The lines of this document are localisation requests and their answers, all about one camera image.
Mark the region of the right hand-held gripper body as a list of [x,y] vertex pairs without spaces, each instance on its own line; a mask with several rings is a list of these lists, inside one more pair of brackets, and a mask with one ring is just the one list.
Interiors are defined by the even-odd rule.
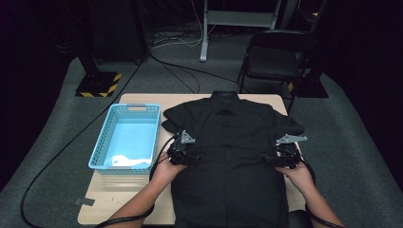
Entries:
[[305,136],[294,136],[285,134],[276,141],[276,156],[268,159],[268,162],[275,167],[288,167],[294,169],[302,161],[297,144],[307,141]]

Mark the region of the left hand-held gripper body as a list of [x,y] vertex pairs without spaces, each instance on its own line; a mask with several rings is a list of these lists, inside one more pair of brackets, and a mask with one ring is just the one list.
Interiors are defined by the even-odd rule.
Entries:
[[191,165],[196,162],[196,157],[188,155],[186,147],[195,143],[196,140],[191,137],[185,130],[175,135],[175,141],[170,144],[167,155],[170,162],[174,165]]

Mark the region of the black short-sleeved shirt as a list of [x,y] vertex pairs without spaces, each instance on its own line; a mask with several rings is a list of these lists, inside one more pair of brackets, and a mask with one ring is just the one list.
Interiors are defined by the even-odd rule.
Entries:
[[171,183],[175,228],[288,228],[285,180],[260,154],[276,156],[276,140],[304,127],[268,104],[233,91],[166,109],[163,127],[185,130],[202,155]]

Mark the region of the blue plastic basket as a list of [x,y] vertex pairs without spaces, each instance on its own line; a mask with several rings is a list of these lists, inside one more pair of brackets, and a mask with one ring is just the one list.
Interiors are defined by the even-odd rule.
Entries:
[[158,104],[113,104],[88,167],[102,175],[148,175],[156,160],[160,122]]

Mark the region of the person's left hand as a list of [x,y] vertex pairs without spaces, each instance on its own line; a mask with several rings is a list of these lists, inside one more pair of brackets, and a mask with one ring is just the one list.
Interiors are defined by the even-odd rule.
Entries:
[[186,165],[174,165],[170,162],[167,153],[163,152],[158,159],[156,169],[151,181],[158,184],[169,184],[176,176],[186,168]]

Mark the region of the person's right hand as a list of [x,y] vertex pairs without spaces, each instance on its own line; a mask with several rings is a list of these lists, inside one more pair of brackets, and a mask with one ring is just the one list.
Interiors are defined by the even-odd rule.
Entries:
[[311,173],[302,161],[297,164],[296,168],[277,167],[276,170],[285,175],[300,192],[314,186]]

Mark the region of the black stand with striped base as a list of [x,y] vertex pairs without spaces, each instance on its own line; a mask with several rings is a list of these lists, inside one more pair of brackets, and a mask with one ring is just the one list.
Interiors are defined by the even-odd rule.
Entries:
[[100,71],[85,48],[81,48],[77,55],[86,75],[76,88],[76,96],[110,97],[122,75],[117,72]]
[[326,99],[329,95],[320,77],[320,74],[309,72],[304,74],[300,81],[289,83],[287,88],[291,95],[299,98]]

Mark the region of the black folding chair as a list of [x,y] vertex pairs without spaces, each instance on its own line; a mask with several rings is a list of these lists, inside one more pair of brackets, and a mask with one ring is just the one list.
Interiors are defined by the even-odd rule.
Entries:
[[287,84],[290,112],[304,81],[306,67],[316,55],[321,41],[312,33],[297,30],[268,29],[251,37],[238,77],[239,93],[246,78]]

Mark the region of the black cabinet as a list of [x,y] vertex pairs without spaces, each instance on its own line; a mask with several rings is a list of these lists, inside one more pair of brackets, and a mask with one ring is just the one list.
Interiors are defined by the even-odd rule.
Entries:
[[88,0],[93,55],[138,65],[147,53],[139,0]]

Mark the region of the white metal desk frame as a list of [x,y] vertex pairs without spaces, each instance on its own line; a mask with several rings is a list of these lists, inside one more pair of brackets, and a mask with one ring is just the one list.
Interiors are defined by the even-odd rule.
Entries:
[[203,0],[203,20],[201,34],[200,61],[207,60],[208,53],[208,26],[238,26],[273,29],[278,19],[278,12],[282,0],[277,0],[273,12],[242,12],[211,10],[208,0]]

